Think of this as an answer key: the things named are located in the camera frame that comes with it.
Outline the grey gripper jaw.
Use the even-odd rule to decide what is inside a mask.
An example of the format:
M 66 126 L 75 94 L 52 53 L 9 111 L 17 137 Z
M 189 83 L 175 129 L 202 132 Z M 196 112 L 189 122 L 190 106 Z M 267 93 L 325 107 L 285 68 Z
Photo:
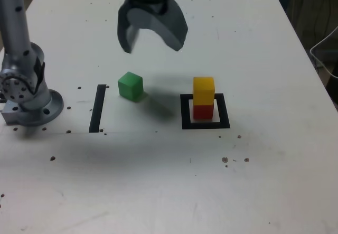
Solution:
M 174 51 L 185 42 L 188 26 L 175 0 L 160 4 L 137 4 L 127 13 L 127 19 L 137 29 L 155 32 Z

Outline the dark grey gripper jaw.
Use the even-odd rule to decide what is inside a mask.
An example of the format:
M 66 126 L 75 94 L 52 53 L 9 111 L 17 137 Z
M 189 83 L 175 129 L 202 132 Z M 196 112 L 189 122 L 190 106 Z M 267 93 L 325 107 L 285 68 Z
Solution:
M 132 9 L 130 0 L 125 0 L 118 11 L 117 36 L 122 49 L 131 53 L 137 40 L 139 29 L 135 28 L 127 18 L 128 12 Z

